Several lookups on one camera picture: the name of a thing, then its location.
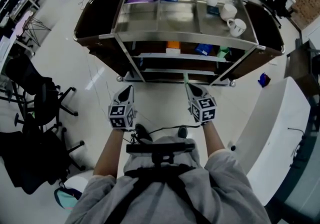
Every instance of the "bin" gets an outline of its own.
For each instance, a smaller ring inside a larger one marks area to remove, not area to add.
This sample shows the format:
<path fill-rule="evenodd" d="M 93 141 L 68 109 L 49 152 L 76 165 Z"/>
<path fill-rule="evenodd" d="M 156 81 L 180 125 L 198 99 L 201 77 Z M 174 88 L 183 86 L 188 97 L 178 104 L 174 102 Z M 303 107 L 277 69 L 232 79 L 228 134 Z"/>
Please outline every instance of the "bin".
<path fill-rule="evenodd" d="M 285 45 L 271 13 L 261 5 L 248 2 L 246 11 L 252 22 L 259 46 L 244 59 L 228 78 L 238 79 L 285 53 Z"/>
<path fill-rule="evenodd" d="M 113 34 L 122 2 L 90 0 L 77 22 L 73 39 L 124 77 L 131 70 L 131 65 Z"/>

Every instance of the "green item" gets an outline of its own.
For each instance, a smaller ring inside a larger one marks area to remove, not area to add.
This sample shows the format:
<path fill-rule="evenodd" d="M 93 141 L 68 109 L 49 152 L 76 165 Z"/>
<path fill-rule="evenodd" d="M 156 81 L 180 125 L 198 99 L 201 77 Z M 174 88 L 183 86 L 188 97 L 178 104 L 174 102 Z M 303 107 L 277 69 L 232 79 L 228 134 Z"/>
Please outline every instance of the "green item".
<path fill-rule="evenodd" d="M 224 58 L 230 52 L 229 47 L 220 46 L 218 54 L 216 55 L 218 58 Z"/>

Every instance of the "black strap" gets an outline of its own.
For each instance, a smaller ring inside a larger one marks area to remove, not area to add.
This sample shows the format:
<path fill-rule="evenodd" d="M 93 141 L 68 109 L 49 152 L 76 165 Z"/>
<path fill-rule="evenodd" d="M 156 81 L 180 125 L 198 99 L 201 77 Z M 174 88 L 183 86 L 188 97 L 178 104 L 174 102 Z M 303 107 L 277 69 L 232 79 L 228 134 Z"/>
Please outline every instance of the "black strap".
<path fill-rule="evenodd" d="M 168 186 L 183 200 L 192 210 L 197 224 L 210 224 L 210 221 L 204 217 L 193 205 L 184 182 L 179 175 L 193 170 L 194 167 L 181 164 L 180 166 L 169 166 L 163 168 L 139 168 L 137 170 L 127 171 L 124 175 L 132 178 L 139 178 L 133 185 L 133 189 L 124 197 L 124 199 L 114 208 L 104 224 L 120 224 L 124 219 L 132 201 L 137 198 L 153 182 L 167 183 Z"/>

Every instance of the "cart wheel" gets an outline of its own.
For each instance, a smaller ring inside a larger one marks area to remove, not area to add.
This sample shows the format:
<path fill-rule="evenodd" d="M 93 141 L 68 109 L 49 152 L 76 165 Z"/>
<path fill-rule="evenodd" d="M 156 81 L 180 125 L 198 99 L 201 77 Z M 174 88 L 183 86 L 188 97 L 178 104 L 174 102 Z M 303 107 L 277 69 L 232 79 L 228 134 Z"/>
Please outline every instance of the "cart wheel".
<path fill-rule="evenodd" d="M 117 80 L 118 82 L 123 82 L 124 78 L 123 78 L 121 75 L 118 75 L 118 76 L 116 77 L 116 80 Z"/>

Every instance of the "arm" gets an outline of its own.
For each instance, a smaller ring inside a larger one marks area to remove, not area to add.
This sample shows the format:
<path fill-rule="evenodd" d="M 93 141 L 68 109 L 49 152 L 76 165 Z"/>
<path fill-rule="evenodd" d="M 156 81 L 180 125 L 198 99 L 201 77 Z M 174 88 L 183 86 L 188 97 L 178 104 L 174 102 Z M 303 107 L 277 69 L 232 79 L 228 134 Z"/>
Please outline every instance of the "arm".
<path fill-rule="evenodd" d="M 203 132 L 206 143 L 206 151 L 208 157 L 215 151 L 224 149 L 225 146 L 222 143 L 219 134 L 214 126 L 214 124 L 209 121 L 203 126 Z"/>
<path fill-rule="evenodd" d="M 117 178 L 121 145 L 124 132 L 120 129 L 113 129 L 104 149 L 95 165 L 93 175 L 112 175 Z"/>

